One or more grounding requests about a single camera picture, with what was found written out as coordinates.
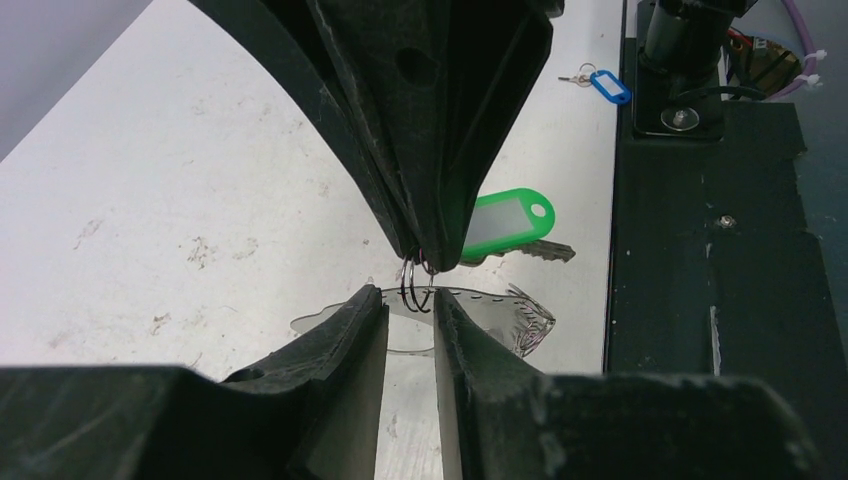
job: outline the screw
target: screw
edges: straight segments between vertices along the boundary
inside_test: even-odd
[[[674,114],[674,119],[671,120],[672,125],[675,127],[681,127],[686,122],[686,117],[689,116],[689,112],[686,110],[678,110]]]
[[[736,219],[730,215],[722,215],[718,219],[718,224],[721,225],[721,228],[733,228],[736,226]]]

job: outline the key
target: key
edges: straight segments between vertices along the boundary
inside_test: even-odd
[[[573,77],[557,77],[557,79],[562,80],[563,82],[573,83],[583,88],[592,85],[592,81],[589,79],[588,75],[579,74]]]
[[[524,253],[525,255],[530,255],[531,257],[539,257],[542,260],[547,261],[555,261],[559,260],[563,263],[567,263],[569,260],[574,258],[577,255],[574,252],[574,249],[569,247],[568,245],[563,245],[561,243],[549,242],[547,240],[536,240],[535,242],[525,243],[519,247],[511,248],[509,250],[505,250],[503,252],[493,253],[496,257],[503,257],[507,253],[519,251]],[[459,262],[460,265],[466,267],[477,267],[483,264],[483,261],[486,260],[486,257],[480,259],[463,259]]]

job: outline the white table surface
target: white table surface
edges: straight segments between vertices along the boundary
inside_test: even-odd
[[[598,373],[616,109],[557,76],[617,71],[621,4],[565,8],[481,194],[542,192],[548,239],[577,256],[511,253],[437,283],[517,284],[558,319],[528,362]],[[5,365],[177,363],[220,380],[295,338],[294,318],[396,287],[401,266],[285,91],[183,0],[155,0],[0,162],[0,225]],[[432,359],[389,356],[377,478],[441,478],[439,445]]]

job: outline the plastic key tag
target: plastic key tag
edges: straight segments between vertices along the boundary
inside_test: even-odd
[[[616,105],[624,105],[633,97],[630,90],[609,70],[598,70],[589,80],[607,100]]]
[[[544,237],[554,228],[551,202],[529,188],[516,188],[477,199],[462,258],[480,259]]]

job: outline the white wall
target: white wall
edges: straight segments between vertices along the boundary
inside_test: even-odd
[[[151,0],[0,0],[0,161]]]

